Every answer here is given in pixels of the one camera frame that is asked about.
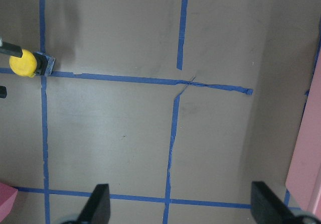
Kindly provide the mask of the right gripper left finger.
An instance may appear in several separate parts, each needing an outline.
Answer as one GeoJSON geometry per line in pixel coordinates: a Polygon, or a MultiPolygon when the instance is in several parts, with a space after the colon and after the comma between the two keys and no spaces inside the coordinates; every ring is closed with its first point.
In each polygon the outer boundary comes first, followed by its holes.
{"type": "Polygon", "coordinates": [[[110,220],[110,193],[108,184],[97,184],[76,223],[108,224],[110,220]]]}

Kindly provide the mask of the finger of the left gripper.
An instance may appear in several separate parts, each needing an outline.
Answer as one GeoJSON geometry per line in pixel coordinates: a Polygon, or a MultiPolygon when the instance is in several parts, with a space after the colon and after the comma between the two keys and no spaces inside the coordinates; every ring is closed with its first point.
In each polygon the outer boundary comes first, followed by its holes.
{"type": "Polygon", "coordinates": [[[1,46],[0,46],[1,54],[22,58],[23,52],[20,46],[5,42],[2,38],[0,42],[1,42],[1,46]]]}
{"type": "Polygon", "coordinates": [[[7,88],[5,86],[0,86],[0,98],[7,97],[7,88]]]}

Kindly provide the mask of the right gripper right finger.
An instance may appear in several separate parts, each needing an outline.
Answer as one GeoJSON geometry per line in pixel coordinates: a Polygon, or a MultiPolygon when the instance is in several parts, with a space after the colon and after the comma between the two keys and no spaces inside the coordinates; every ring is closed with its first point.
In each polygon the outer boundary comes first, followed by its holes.
{"type": "Polygon", "coordinates": [[[258,224],[301,223],[263,181],[251,183],[251,214],[258,224]]]}

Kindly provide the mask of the pink cube near arm base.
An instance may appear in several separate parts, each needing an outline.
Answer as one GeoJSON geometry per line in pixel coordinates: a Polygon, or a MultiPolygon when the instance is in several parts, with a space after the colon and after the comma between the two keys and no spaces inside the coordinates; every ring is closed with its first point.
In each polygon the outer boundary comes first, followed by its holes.
{"type": "Polygon", "coordinates": [[[11,212],[18,190],[9,185],[1,183],[1,216],[0,221],[2,222],[11,212]]]}

